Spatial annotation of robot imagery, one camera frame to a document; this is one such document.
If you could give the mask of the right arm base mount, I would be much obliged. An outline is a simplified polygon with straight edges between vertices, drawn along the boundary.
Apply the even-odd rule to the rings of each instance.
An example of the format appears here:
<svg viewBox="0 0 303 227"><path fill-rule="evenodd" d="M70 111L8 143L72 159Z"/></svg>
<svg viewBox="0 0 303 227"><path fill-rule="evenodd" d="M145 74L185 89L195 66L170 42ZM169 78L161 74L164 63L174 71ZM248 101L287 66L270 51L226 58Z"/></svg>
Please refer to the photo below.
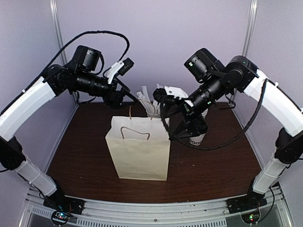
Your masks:
<svg viewBox="0 0 303 227"><path fill-rule="evenodd" d="M230 214L239 213L245 224L257 224L261 218L260 207L267 205L267 200L256 199L247 195L231 198L226 201Z"/></svg>

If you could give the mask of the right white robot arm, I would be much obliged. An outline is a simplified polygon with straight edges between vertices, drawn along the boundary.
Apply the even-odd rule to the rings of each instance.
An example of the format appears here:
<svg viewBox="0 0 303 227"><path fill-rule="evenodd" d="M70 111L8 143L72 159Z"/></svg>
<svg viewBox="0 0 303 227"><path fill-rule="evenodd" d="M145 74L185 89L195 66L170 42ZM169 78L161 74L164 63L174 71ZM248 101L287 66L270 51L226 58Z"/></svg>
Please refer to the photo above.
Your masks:
<svg viewBox="0 0 303 227"><path fill-rule="evenodd" d="M252 209L283 171L300 159L303 153L303 110L244 56L235 56L223 65L206 48L202 48L185 62L185 67L200 86L192 94L178 87L164 88L184 117L172 133L173 139L203 134L206 123L201 118L202 112L223 95L233 94L234 91L256 100L258 108L265 108L282 124L274 154L252 181L248 195L243 197L243 205Z"/></svg>

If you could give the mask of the brown paper bag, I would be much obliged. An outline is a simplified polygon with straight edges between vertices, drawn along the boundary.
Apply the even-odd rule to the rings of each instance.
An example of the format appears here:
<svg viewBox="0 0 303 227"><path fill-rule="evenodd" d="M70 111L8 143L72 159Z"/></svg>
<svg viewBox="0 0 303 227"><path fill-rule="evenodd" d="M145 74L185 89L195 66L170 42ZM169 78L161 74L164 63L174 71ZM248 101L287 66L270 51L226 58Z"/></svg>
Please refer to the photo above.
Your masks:
<svg viewBox="0 0 303 227"><path fill-rule="evenodd" d="M105 139L120 179L167 180L170 140L161 118L113 116Z"/></svg>

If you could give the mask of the stack of white paper cups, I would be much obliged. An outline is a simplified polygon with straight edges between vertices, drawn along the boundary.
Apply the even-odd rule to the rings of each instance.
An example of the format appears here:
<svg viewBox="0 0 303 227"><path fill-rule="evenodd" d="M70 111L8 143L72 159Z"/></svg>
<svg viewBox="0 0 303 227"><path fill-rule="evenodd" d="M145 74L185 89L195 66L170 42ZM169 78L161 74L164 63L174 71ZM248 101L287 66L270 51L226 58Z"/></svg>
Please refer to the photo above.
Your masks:
<svg viewBox="0 0 303 227"><path fill-rule="evenodd" d="M207 113L208 113L208 109L206 109L205 111L203 111L200 116L205 118L207 116Z"/></svg>

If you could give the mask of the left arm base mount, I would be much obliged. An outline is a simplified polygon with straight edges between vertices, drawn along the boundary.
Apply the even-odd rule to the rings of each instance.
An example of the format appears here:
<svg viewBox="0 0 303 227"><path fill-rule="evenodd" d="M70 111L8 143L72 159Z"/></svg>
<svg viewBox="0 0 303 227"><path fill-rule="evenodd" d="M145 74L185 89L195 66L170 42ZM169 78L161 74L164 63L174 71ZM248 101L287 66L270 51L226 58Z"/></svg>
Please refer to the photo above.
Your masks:
<svg viewBox="0 0 303 227"><path fill-rule="evenodd" d="M49 198L44 199L43 202L44 206L54 210L51 214L51 221L57 226L65 225L70 220L74 220L75 215L81 215L84 204L84 200L72 197L65 197L60 204L51 202Z"/></svg>

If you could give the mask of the single white paper cup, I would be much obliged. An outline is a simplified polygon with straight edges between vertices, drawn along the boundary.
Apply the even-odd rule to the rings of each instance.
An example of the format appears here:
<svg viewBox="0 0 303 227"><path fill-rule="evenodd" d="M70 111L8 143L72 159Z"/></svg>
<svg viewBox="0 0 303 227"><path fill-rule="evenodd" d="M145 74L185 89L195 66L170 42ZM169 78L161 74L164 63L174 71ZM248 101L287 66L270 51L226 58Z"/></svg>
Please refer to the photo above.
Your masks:
<svg viewBox="0 0 303 227"><path fill-rule="evenodd" d="M204 137L205 137L205 134L201 134L201 135L195 136L195 137L190 137L189 142L191 145L199 146L201 144L201 142L203 141Z"/></svg>

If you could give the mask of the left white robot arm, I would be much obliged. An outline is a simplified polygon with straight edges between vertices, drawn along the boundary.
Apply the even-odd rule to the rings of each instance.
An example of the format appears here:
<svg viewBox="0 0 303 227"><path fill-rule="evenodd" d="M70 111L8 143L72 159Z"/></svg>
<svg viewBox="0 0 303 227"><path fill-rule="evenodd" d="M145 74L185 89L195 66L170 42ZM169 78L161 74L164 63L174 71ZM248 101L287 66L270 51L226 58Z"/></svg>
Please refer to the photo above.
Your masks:
<svg viewBox="0 0 303 227"><path fill-rule="evenodd" d="M58 210L68 206L68 199L58 183L24 153L16 136L19 131L30 129L34 120L42 120L46 112L44 106L66 91L101 97L113 109L124 106L125 96L136 101L130 89L119 79L134 66L134 62L130 58L121 58L103 75L95 72L99 62L104 62L100 51L79 45L68 63L46 67L0 114L0 164L6 171L14 171L36 187Z"/></svg>

